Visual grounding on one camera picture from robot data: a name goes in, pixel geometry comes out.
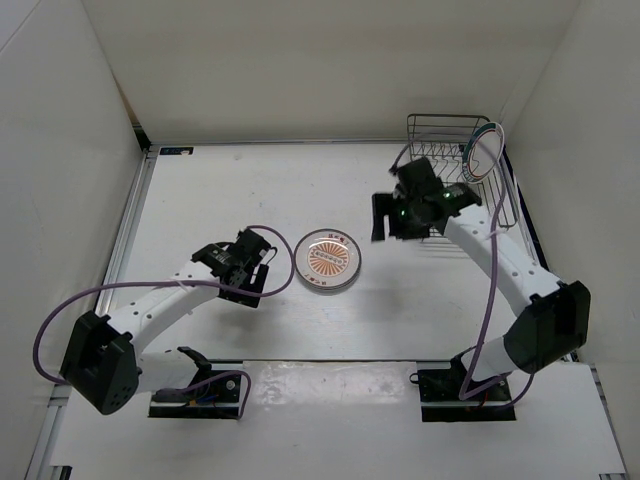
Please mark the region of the green red ring plate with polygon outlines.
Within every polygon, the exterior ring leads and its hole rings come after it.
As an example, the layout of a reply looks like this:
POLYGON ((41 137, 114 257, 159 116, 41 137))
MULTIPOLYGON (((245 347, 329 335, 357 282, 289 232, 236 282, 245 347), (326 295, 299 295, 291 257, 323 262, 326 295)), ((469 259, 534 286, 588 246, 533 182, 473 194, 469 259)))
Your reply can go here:
POLYGON ((465 182, 480 183, 495 169, 504 140, 504 130, 497 122, 488 122, 474 131, 462 153, 461 175, 465 182))

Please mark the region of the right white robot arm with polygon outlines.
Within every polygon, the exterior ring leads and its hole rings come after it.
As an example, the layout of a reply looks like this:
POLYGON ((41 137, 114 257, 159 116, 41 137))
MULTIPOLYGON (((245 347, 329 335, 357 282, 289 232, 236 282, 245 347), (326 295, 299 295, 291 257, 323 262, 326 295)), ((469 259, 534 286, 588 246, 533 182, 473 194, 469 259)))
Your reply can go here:
POLYGON ((497 230, 495 214, 467 184, 445 185, 427 158, 393 170, 391 193, 372 196, 374 242, 418 240, 437 231, 489 277, 485 316, 474 347, 451 361, 449 387, 462 400, 514 371, 534 375, 587 340, 591 294, 566 283, 497 230))

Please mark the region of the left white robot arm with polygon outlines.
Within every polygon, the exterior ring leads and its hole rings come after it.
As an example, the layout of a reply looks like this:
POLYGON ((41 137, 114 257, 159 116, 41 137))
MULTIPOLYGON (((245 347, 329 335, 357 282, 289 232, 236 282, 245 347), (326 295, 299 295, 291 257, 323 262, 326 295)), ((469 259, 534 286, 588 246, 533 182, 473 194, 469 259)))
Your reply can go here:
POLYGON ((83 314, 74 325, 62 377, 101 414, 122 408, 135 394, 159 393, 195 403, 218 383, 210 361, 190 347, 149 353, 161 333, 198 306, 220 298, 254 308, 272 246, 245 229, 233 242, 209 244, 192 255, 167 287, 156 287, 110 314, 83 314))

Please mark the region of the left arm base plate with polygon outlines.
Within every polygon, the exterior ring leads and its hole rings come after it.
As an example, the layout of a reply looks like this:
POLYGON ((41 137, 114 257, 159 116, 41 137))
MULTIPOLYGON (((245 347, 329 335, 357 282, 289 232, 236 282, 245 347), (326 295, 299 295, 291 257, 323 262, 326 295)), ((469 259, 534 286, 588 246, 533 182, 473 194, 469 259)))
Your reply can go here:
POLYGON ((240 420, 252 380, 244 370, 204 370, 189 384, 198 389, 161 390, 151 396, 148 417, 154 419, 240 420))

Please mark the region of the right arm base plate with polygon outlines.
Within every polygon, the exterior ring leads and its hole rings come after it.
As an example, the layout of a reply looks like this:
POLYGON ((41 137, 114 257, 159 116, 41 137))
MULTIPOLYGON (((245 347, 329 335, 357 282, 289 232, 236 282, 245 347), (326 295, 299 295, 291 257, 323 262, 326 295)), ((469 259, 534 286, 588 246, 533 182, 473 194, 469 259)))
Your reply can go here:
POLYGON ((422 421, 425 423, 511 422, 516 420, 508 382, 501 379, 488 388, 471 382, 463 390, 464 376, 452 368, 419 369, 409 375, 418 387, 422 421))

